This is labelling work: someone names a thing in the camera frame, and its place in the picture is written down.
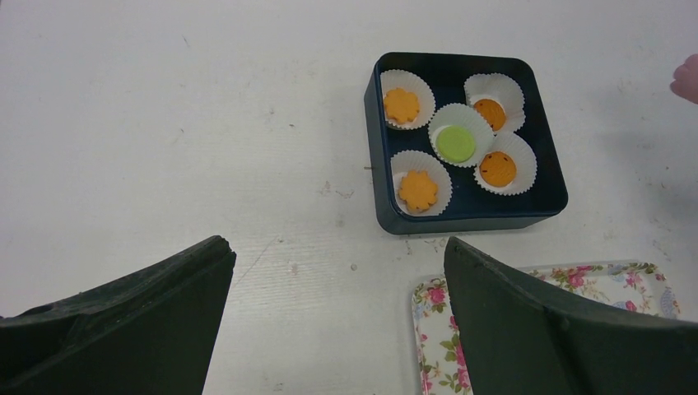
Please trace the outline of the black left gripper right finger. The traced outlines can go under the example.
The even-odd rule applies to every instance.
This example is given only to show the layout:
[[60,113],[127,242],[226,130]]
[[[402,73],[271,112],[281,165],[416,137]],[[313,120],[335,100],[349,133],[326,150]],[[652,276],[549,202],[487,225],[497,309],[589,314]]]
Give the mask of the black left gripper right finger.
[[476,394],[694,394],[697,325],[586,299],[449,239],[444,274]]

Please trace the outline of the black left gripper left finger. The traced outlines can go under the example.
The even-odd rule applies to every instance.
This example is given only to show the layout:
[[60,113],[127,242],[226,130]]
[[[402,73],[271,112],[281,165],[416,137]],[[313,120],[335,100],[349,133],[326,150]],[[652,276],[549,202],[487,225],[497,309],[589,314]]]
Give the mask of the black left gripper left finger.
[[219,235],[1,321],[4,394],[199,394],[235,267]]

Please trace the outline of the orange speckled round cookie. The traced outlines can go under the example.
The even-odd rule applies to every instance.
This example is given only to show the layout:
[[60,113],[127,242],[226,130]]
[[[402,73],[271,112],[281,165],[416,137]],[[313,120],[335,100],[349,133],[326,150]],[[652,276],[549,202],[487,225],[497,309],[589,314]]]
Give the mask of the orange speckled round cookie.
[[479,165],[479,175],[486,184],[503,188],[513,182],[518,173],[514,160],[503,151],[486,154]]

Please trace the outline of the green round cookie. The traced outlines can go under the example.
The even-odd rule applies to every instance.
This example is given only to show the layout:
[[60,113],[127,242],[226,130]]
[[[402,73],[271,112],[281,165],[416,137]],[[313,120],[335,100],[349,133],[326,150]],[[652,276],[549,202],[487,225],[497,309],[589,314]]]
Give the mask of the green round cookie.
[[477,148],[472,133],[464,127],[455,125],[444,127],[438,133],[435,146],[437,152],[444,159],[455,164],[469,160]]

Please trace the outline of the orange flower cookie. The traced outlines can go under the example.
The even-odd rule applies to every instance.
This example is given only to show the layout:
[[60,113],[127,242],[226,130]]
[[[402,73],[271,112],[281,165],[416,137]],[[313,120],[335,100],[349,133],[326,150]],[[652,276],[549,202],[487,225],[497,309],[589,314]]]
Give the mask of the orange flower cookie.
[[411,123],[421,112],[418,96],[403,88],[389,90],[384,97],[384,111],[388,120],[397,125]]

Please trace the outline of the pink cat paw tongs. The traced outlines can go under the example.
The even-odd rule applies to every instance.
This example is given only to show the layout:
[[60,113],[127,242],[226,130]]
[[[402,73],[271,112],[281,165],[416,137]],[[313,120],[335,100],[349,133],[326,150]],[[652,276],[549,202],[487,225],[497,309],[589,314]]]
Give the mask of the pink cat paw tongs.
[[670,91],[674,95],[696,105],[698,104],[697,59],[698,54],[694,53],[678,66],[669,85]]

